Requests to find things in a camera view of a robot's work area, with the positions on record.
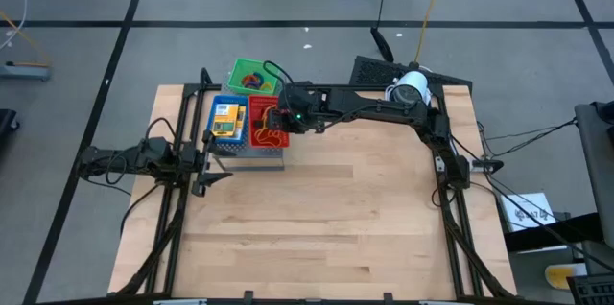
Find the plastic container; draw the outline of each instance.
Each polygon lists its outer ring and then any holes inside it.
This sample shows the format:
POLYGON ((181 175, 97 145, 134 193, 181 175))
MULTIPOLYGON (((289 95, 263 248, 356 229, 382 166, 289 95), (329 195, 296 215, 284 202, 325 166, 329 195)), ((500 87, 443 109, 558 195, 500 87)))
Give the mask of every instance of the plastic container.
POLYGON ((240 106, 246 107, 246 117, 245 123, 243 124, 243 131, 241 132, 242 138, 240 140, 226 137, 217 137, 217 143, 227 143, 227 144, 244 144, 246 136, 248 135, 248 121, 249 121, 249 109, 248 109, 248 97, 243 96, 234 96, 234 95, 216 95, 213 98, 213 103, 211 104, 211 110, 209 111, 209 120, 207 121, 207 129, 211 129, 211 125, 213 125, 213 118, 215 117, 215 106, 217 104, 239 104, 240 106))
POLYGON ((249 144, 254 148, 288 148, 290 146, 290 136, 287 132, 278 132, 278 136, 264 138, 263 142, 259 142, 256 138, 255 122, 262 119, 264 111, 269 106, 277 106, 277 97, 264 95, 250 95, 248 107, 248 125, 249 125, 249 144))
MULTIPOLYGON (((262 67, 263 63, 264 61, 260 60, 237 59, 237 61, 234 63, 234 68, 232 69, 230 79, 228 79, 228 87, 235 93, 239 94, 273 95, 275 92, 275 86, 277 85, 277 79, 265 71, 265 69, 262 67), (267 85, 267 88, 264 90, 245 88, 241 83, 241 80, 243 77, 253 74, 254 72, 262 75, 264 83, 268 83, 271 86, 267 85)), ((272 70, 275 75, 279 75, 279 70, 274 69, 273 66, 269 66, 268 69, 272 70)))

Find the black metal frame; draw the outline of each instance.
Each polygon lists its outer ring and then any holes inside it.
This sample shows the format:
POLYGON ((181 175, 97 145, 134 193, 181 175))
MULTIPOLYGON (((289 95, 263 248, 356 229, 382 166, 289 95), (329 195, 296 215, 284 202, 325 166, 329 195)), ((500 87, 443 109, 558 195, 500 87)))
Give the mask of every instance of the black metal frame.
MULTIPOLYGON (((201 84, 185 84, 183 87, 181 104, 179 106, 179 115, 177 119, 176 132, 177 136, 174 141, 174 147, 176 151, 181 148, 196 148, 197 139, 200 132, 200 121, 202 114, 202 103, 204 95, 207 91, 220 91, 222 86, 219 84, 213 84, 208 76, 204 77, 204 83, 201 84), (181 137, 185 132, 186 118, 188 114, 189 102, 196 97, 196 105, 194 109, 192 126, 190 128, 190 138, 187 142, 182 142, 181 137)), ((305 84, 308 89, 324 89, 331 87, 351 89, 355 91, 382 91, 386 88, 385 85, 344 85, 344 84, 305 84)), ((445 100, 443 98, 443 89, 441 85, 430 86, 438 100, 439 109, 446 112, 445 100)), ((181 238, 181 229, 183 225, 185 206, 187 198, 189 196, 189 180, 191 173, 184 172, 181 175, 182 181, 177 184, 177 188, 167 186, 164 189, 162 202, 160 205, 160 212, 158 215, 157 227, 154 234, 154 251, 147 258, 142 269, 148 270, 141 279, 132 278, 129 284, 120 290, 118 293, 110 294, 109 297, 103 298, 90 298, 80 299, 62 302, 51 303, 38 303, 40 305, 52 305, 52 304, 69 304, 69 305, 81 305, 81 304, 122 304, 122 305, 151 305, 154 301, 170 300, 172 299, 173 283, 175 281, 175 272, 177 268, 177 258, 179 251, 179 244, 181 238), (171 209, 171 199, 175 189, 179 190, 179 196, 177 200, 177 209, 175 215, 170 223, 167 224, 168 215, 171 209), (161 293, 154 292, 155 279, 157 274, 157 264, 159 256, 162 254, 170 244, 169 260, 167 269, 165 271, 164 286, 161 293), (145 293, 136 294, 142 283, 145 282, 145 293)), ((448 255, 450 258, 450 271, 454 283, 455 296, 457 301, 470 301, 474 304, 553 304, 546 302, 533 302, 523 300, 521 298, 510 298, 511 294, 501 289, 500 285, 492 275, 488 272, 484 263, 480 260, 479 256, 473 251, 473 239, 471 236, 471 227, 467 215, 467 208, 465 205, 464 195, 462 191, 457 192, 457 208, 459 213, 460 226, 455 222, 454 217, 448 203, 446 191, 443 190, 443 182, 441 174, 436 174, 437 184, 439 186, 439 200, 441 205, 441 213, 445 226, 446 243, 448 247, 448 255), (471 274, 471 285, 473 295, 467 295, 465 293, 462 275, 461 265, 459 261, 459 255, 457 250, 457 244, 461 247, 464 253, 467 255, 469 271, 471 274), (499 297, 483 297, 482 282, 489 287, 490 291, 499 297)), ((383 300, 325 300, 319 299, 321 304, 381 304, 382 301, 385 304, 418 304, 419 301, 395 301, 390 293, 383 294, 383 300)), ((244 298, 237 299, 218 299, 207 298, 207 304, 308 304, 312 303, 311 299, 254 299, 252 291, 246 291, 244 298)))

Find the wooden table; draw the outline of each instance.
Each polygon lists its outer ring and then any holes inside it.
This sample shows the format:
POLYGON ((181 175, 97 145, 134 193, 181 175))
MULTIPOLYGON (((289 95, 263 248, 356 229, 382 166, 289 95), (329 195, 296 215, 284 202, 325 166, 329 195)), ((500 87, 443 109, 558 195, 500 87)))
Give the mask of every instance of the wooden table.
MULTIPOLYGON (((481 153, 468 89, 444 90, 454 135, 481 153)), ((181 85, 159 86, 152 120, 173 124, 181 92, 181 85)), ((203 129, 216 94, 205 96, 203 129)), ((156 135, 173 140, 162 124, 156 135)), ((241 298, 252 290, 257 298, 382 299, 384 292, 398 300, 455 298, 441 214, 431 204, 432 155, 412 128, 360 120, 321 135, 292 135, 290 144, 285 171, 236 173, 205 198, 190 195, 173 297, 241 298)), ((488 186, 483 175, 471 176, 488 186)), ((138 176, 132 201, 153 183, 138 176)), ((479 187, 464 193, 478 254, 515 293, 495 198, 479 187)), ((124 286, 151 251, 161 198, 158 190, 130 214, 110 291, 124 286)), ((157 290, 165 264, 166 256, 157 290)))

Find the black clamp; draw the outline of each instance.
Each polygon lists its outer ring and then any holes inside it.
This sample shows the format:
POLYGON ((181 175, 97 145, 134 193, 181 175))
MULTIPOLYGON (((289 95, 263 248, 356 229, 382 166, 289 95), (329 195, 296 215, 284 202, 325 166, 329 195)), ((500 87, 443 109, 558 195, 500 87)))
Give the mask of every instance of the black clamp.
POLYGON ((251 305, 253 303, 253 291, 243 292, 243 305, 251 305))
POLYGON ((384 293, 384 305, 394 305, 392 293, 384 293))
POLYGON ((202 155, 200 155, 202 159, 201 171, 197 175, 196 180, 192 183, 192 191, 191 191, 192 195, 195 195, 198 197, 204 197, 206 188, 213 185, 213 183, 217 182, 218 180, 222 180, 226 177, 232 176, 232 173, 230 172, 208 173, 207 171, 209 171, 209 166, 210 166, 209 162, 207 161, 208 155, 210 153, 217 154, 217 155, 228 155, 228 156, 235 155, 233 152, 228 152, 228 151, 225 151, 225 150, 222 150, 216 147, 215 136, 210 130, 204 131, 204 133, 202 134, 202 142, 204 143, 204 147, 203 147, 203 153, 202 155))

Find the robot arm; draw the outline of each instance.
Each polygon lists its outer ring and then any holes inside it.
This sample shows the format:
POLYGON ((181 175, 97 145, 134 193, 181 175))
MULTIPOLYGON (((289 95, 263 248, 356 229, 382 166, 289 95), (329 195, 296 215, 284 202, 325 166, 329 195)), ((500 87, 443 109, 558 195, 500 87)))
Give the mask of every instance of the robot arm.
POLYGON ((363 98, 353 90, 339 88, 307 91, 289 84, 279 95, 277 109, 269 111, 267 128, 324 133, 335 124, 359 118, 409 125, 420 141, 440 157, 448 183, 459 190, 468 188, 469 162, 452 147, 448 116, 427 106, 413 87, 401 88, 394 94, 403 102, 363 98))

